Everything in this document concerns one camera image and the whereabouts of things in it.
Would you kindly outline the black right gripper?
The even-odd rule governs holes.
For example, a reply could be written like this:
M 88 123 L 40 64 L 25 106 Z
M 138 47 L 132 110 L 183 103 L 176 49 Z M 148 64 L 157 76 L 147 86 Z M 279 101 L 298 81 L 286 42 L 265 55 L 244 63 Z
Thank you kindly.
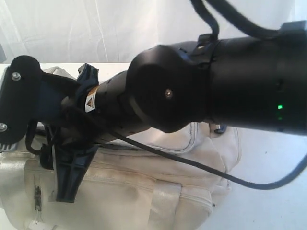
M 40 165 L 54 171 L 55 189 L 49 201 L 73 203 L 80 184 L 97 152 L 97 134 L 86 115 L 95 108 L 99 70 L 87 63 L 74 78 L 54 67 L 41 72 L 39 121 L 47 144 L 40 150 Z

